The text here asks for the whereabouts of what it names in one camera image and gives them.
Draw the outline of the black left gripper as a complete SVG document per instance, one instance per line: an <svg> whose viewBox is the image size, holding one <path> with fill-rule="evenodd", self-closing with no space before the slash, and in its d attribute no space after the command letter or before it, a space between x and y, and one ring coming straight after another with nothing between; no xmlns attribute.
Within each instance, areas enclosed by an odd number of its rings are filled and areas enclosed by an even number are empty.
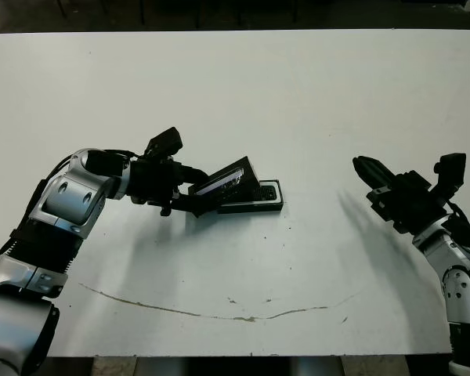
<svg viewBox="0 0 470 376"><path fill-rule="evenodd" d="M203 184L209 175L200 169L180 166L173 161L150 161L140 158L130 164L128 196L133 204L148 204L161 208L160 215L170 215L172 210L189 212L195 217L204 214L201 197L183 193L174 195L182 183Z"/></svg>

